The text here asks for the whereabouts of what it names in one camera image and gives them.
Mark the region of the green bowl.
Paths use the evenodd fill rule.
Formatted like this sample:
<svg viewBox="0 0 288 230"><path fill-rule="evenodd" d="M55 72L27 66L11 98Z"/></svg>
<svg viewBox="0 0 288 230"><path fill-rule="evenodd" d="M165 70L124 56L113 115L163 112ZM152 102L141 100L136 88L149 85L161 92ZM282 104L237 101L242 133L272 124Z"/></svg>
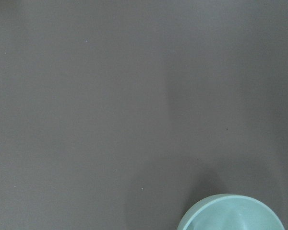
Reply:
<svg viewBox="0 0 288 230"><path fill-rule="evenodd" d="M261 201L218 194L195 203L184 214L179 230L283 230L274 211Z"/></svg>

